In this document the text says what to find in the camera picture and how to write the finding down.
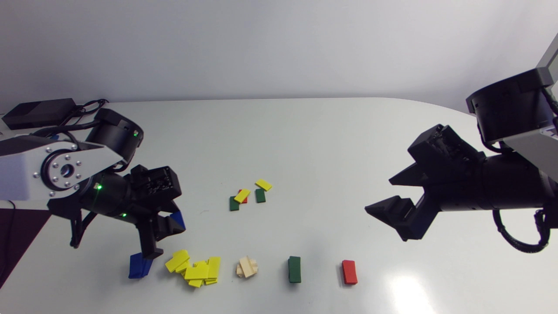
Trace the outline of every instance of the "blue block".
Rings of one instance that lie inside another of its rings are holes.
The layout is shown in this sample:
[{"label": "blue block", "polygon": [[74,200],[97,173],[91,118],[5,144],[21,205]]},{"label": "blue block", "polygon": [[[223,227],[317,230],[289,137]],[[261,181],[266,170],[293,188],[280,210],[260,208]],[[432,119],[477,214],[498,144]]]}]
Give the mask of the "blue block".
[{"label": "blue block", "polygon": [[141,253],[130,255],[130,274],[128,278],[140,279],[147,276],[152,263],[152,259],[143,258]]},{"label": "blue block", "polygon": [[130,255],[130,274],[128,278],[142,278],[143,274],[143,256],[141,253]]},{"label": "blue block", "polygon": [[176,222],[178,222],[178,224],[181,225],[182,228],[186,229],[186,226],[184,225],[184,220],[182,219],[182,214],[180,213],[180,211],[177,211],[177,212],[174,212],[174,213],[170,214],[169,217],[171,217]]},{"label": "blue block", "polygon": [[141,277],[145,277],[149,274],[149,269],[151,268],[151,264],[153,263],[152,259],[143,259],[143,267]]}]

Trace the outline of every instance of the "black box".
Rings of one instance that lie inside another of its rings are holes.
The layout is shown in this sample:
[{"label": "black box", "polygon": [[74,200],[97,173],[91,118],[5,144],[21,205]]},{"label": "black box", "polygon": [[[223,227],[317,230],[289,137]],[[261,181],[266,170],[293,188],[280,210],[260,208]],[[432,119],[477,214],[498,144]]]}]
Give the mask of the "black box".
[{"label": "black box", "polygon": [[2,120],[10,130],[56,126],[61,124],[75,108],[76,104],[71,98],[25,102],[6,113]]}]

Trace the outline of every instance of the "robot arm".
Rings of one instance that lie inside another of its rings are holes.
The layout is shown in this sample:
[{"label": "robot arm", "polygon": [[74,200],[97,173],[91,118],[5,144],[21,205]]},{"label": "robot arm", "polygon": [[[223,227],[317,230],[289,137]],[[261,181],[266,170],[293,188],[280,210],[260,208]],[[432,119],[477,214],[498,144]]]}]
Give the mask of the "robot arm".
[{"label": "robot arm", "polygon": [[[85,128],[93,129],[83,142],[68,133]],[[59,132],[72,141],[43,137]],[[173,201],[181,195],[178,177],[168,166],[148,170],[138,165],[130,174],[118,175],[142,140],[143,131],[134,122],[101,108],[92,123],[0,141],[0,199],[48,199],[50,213],[71,221],[70,245],[75,248],[98,214],[132,223],[143,257],[154,259],[163,253],[156,242],[185,227]],[[83,220],[81,209],[90,212]],[[171,214],[163,217],[161,211]]]},{"label": "robot arm", "polygon": [[[367,206],[366,212],[406,241],[421,239],[440,211],[492,210],[498,231],[512,246],[526,253],[542,250],[550,229],[558,228],[558,103],[550,92],[558,77],[557,55],[558,35],[543,66],[467,98],[484,146],[498,155],[486,157],[451,127],[434,126],[409,147],[415,163],[389,180],[422,187],[417,205],[394,196]],[[499,210],[511,208],[543,208],[535,214],[538,244],[522,243],[507,233]]]}]

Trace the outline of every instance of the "green block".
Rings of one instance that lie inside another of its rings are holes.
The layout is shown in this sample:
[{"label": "green block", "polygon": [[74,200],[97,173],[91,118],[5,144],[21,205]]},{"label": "green block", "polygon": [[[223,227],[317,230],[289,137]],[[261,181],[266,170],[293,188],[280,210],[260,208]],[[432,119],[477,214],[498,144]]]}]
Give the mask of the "green block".
[{"label": "green block", "polygon": [[229,198],[229,207],[230,207],[230,211],[237,211],[240,209],[240,204],[237,203],[237,201],[234,200],[235,196],[231,196]]},{"label": "green block", "polygon": [[291,256],[288,258],[288,282],[301,283],[300,277],[300,257]]},{"label": "green block", "polygon": [[256,189],[254,193],[256,194],[256,203],[263,203],[266,201],[266,190]]}]

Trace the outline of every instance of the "red block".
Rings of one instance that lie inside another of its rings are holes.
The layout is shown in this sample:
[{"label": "red block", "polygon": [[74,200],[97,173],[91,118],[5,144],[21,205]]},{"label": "red block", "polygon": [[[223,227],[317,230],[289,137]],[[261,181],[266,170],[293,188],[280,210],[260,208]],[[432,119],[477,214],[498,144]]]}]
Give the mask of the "red block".
[{"label": "red block", "polygon": [[248,203],[248,197],[246,197],[241,204],[246,204]]},{"label": "red block", "polygon": [[357,270],[354,266],[354,260],[343,261],[343,279],[345,284],[357,284]]}]

